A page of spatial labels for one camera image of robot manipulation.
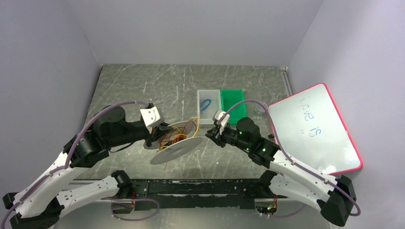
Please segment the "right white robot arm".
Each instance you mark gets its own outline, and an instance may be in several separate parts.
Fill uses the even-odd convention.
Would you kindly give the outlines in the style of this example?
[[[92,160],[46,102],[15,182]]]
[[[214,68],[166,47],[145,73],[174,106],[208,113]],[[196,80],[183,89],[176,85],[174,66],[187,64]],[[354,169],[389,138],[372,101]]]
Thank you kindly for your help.
[[[313,207],[329,222],[344,227],[357,208],[352,180],[347,176],[319,172],[294,157],[285,155],[280,146],[261,136],[260,128],[245,117],[236,128],[229,124],[215,125],[205,134],[216,145],[235,146],[247,153],[257,165],[264,166],[272,178],[264,186],[273,194],[286,196]]]

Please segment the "white cable spool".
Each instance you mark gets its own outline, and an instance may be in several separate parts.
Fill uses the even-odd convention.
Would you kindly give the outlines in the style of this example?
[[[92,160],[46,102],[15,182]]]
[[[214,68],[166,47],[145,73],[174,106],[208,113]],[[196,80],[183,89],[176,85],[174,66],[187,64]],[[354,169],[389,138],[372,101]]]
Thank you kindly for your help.
[[[157,152],[150,161],[152,165],[164,164],[177,159],[194,150],[203,140],[202,137],[197,136],[199,121],[180,121],[169,126],[172,127],[172,131],[159,141],[159,148],[148,149]],[[147,149],[147,144],[144,143],[143,147]]]

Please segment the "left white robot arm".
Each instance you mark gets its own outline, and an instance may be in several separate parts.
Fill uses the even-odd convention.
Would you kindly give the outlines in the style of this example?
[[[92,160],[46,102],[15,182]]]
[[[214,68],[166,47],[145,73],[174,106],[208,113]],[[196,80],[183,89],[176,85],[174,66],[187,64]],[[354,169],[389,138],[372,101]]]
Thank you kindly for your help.
[[[114,147],[123,150],[135,142],[151,146],[169,125],[160,109],[143,103],[138,121],[126,121],[123,103],[98,112],[64,147],[53,164],[26,189],[3,197],[8,221],[14,229],[48,229],[72,210],[104,198],[118,200],[135,193],[128,174],[117,170],[106,178],[77,189],[64,191],[71,181],[109,157]]]

